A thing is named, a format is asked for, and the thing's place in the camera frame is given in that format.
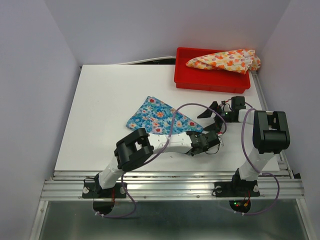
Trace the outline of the blue floral skirt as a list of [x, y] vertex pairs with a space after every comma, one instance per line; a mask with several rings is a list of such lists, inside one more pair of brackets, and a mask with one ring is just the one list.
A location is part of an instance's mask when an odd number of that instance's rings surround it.
[[[126, 127], [132, 131], [139, 128], [144, 128], [147, 133], [156, 135], [168, 135], [171, 130], [172, 117], [176, 109], [166, 104], [165, 102], [148, 96], [135, 114], [127, 121]], [[203, 131], [203, 127], [178, 112], [174, 118], [173, 135], [184, 132], [199, 132]]]

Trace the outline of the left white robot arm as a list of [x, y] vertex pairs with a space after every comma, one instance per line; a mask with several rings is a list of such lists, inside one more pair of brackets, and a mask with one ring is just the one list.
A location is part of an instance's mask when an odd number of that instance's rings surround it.
[[94, 192], [100, 197], [108, 196], [123, 174], [142, 167], [151, 156], [179, 153], [193, 157], [220, 144], [215, 131], [158, 135], [147, 133], [145, 128], [139, 128], [116, 143], [112, 160], [94, 177]]

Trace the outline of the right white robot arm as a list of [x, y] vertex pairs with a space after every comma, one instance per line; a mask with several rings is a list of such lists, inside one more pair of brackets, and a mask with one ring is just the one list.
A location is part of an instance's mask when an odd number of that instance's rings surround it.
[[231, 181], [216, 182], [212, 194], [219, 198], [227, 197], [258, 197], [258, 177], [263, 168], [274, 155], [286, 150], [290, 145], [290, 133], [287, 117], [283, 111], [263, 111], [247, 109], [249, 104], [243, 96], [233, 96], [228, 101], [218, 104], [214, 101], [210, 107], [198, 115], [206, 119], [217, 115], [214, 122], [205, 131], [219, 132], [224, 123], [250, 124], [252, 129], [253, 149], [245, 154], [246, 161], [239, 167]]

